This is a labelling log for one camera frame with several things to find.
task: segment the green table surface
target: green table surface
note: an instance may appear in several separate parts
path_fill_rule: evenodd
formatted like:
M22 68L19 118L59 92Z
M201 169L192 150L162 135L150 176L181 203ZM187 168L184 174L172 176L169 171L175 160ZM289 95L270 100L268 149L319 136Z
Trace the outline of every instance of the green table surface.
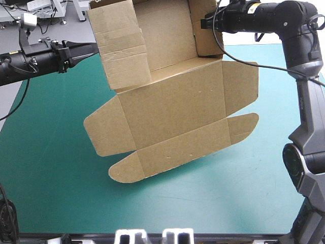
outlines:
M228 51L285 66L281 45ZM289 75L260 69L258 100L237 113L260 115L248 139L131 185L107 174L127 154L99 157L83 127L84 119L113 96L98 55L67 74L31 81L23 105L0 132L0 181L16 204L22 232L290 231L303 198L282 162L287 137L300 123L296 84Z

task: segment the black cable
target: black cable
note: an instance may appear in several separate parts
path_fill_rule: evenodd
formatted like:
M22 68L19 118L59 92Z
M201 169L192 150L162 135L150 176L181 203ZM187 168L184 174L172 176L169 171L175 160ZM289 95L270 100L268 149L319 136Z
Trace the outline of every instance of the black cable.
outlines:
M14 217L12 216L13 211L10 211L9 201L7 199L6 192L5 192L5 189L3 188L3 186L1 184L0 184L0 191L1 191L1 194L2 194L2 196L4 198L4 200L5 200L7 211L8 211L8 214L9 214L10 223L11 223L13 231L14 231L13 244L16 244L17 243L17 231L16 231L16 225L15 225L15 222L14 222Z
M7 11L7 13L13 18L14 21L18 21L18 19L15 19L14 16L11 15L11 13L6 9L5 6L2 5L2 7Z
M4 119L8 118L9 116L11 116L21 106L22 102L24 101L24 99L26 97L27 91L28 91L29 81L30 81L30 79L27 80L27 84L26 84L26 87L25 87L24 94L22 95L22 98L21 98L20 102L18 103L18 105L12 111L10 111L5 117L0 118L0 121L2 121Z
M49 29L49 26L52 25L51 23L52 23L53 18L55 17L56 12L57 12L57 9L55 8L55 10L54 10L54 14L51 15L51 17L50 17L50 21L48 22L45 31L43 31L43 29L42 29L40 23L37 24L37 25L39 26L39 28L41 29L41 33L42 33L43 35L47 32L47 30Z
M293 71L293 70L288 70L288 69L285 69L285 68L280 68L280 67L274 67L274 66L267 66L267 65L255 65L255 64L252 64L252 63L249 63L249 62L246 62L246 61L243 61L243 60L240 60L234 56L232 56L231 54L229 54L228 52L225 51L225 49L222 47L222 44L220 43L220 41L218 40L218 37L217 37L217 34L216 34L216 31L215 31L215 20L216 20L216 17L218 14L220 14L221 12L225 11L228 6L226 8L223 8L221 10L218 11L219 9L219 6L220 6L220 3L221 3L222 0L219 0L218 4L217 4L217 9L215 10L214 12L214 16L213 16L213 26L212 26L212 29L213 29L213 36L214 36L214 39L217 43L217 45L219 46L220 50L225 54L227 55L228 57L230 57L232 60L234 61L237 61L239 63L242 63L242 64L245 64L245 65L249 65L249 66L253 66L253 67L258 67L258 68L266 68L266 69L272 69L272 70L280 70L280 71L285 71L285 72L289 72L289 73L293 73L293 74L297 74L297 75L300 75L304 78L306 78L307 80L310 80L318 85L321 85L323 87L325 87L325 84L316 80L316 79L310 79L310 77L308 75L305 75L303 73L300 73L300 72L297 72L297 71Z
M12 7L12 6L8 5L8 4L3 4L3 3L0 3L0 5L4 6L4 7L7 7L9 9L19 9L19 10L22 10L22 11L27 11L27 9L22 9L22 8L20 8L18 6L17 7Z

